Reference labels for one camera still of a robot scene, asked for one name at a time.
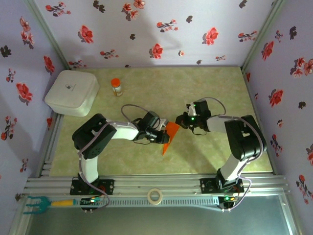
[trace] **floral wallpaper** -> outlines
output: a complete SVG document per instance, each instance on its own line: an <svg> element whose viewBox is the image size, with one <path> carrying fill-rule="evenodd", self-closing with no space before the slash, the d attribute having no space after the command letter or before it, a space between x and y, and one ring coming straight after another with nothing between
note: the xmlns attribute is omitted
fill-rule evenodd
<svg viewBox="0 0 313 235"><path fill-rule="evenodd" d="M313 234L313 2L287 1L246 69L277 173Z"/></svg>
<svg viewBox="0 0 313 235"><path fill-rule="evenodd" d="M61 8L54 6L55 13ZM6 235L53 122L44 96L64 68L23 0L2 2L0 19L0 234Z"/></svg>
<svg viewBox="0 0 313 235"><path fill-rule="evenodd" d="M131 68L241 66L273 0L34 2L71 68Z"/></svg>

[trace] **green table surface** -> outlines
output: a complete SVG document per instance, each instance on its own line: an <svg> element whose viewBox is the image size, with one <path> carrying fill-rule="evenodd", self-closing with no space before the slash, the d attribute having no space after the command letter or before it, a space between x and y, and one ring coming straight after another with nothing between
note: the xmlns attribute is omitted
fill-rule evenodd
<svg viewBox="0 0 313 235"><path fill-rule="evenodd" d="M100 90L91 111L85 117L64 116L50 176L76 176L78 156L72 134L94 114L105 118L127 121L121 114L124 104L140 105L156 112L161 118L174 121L186 111L186 104L205 96L218 98L232 116L255 116L246 85L239 67L178 67L178 68L122 68L83 69L93 73ZM113 95L110 81L120 78L123 95ZM209 100L213 115L223 112L219 103ZM142 118L145 112L126 107L131 118ZM230 155L226 134L209 132L195 136L180 128L166 154L163 145L135 144L127 140L111 140L98 158L100 175L216 173ZM246 172L272 171L266 153L249 164Z"/></svg>

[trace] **masking tape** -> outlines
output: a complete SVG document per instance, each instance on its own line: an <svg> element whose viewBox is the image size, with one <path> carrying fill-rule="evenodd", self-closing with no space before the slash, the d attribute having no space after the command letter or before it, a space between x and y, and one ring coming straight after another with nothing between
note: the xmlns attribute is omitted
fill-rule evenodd
<svg viewBox="0 0 313 235"><path fill-rule="evenodd" d="M158 197L157 200L153 200L153 199L151 198L151 194L152 194L153 192L157 192L157 193L159 194L159 197ZM162 194L161 190L159 190L159 189L157 189L157 188L152 188L152 189L150 189L147 196L148 196L148 201L149 201L152 205L155 205L155 206L158 205L158 204L160 204L161 201L162 201L162 199L163 199L163 194Z"/></svg>

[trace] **white plastic box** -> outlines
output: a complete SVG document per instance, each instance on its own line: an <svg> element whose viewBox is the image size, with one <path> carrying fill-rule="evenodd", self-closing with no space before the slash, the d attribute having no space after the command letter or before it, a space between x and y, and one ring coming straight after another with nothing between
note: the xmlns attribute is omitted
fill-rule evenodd
<svg viewBox="0 0 313 235"><path fill-rule="evenodd" d="M89 113L99 88L92 73L65 70L45 96L45 103L56 113L84 117Z"/></svg>

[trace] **white box lid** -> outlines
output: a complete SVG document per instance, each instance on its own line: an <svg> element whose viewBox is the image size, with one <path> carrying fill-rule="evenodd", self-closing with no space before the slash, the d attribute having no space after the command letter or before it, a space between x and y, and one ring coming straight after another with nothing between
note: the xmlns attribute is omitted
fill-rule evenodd
<svg viewBox="0 0 313 235"><path fill-rule="evenodd" d="M49 105L79 108L88 98L96 79L89 72L62 71L46 95L45 102Z"/></svg>

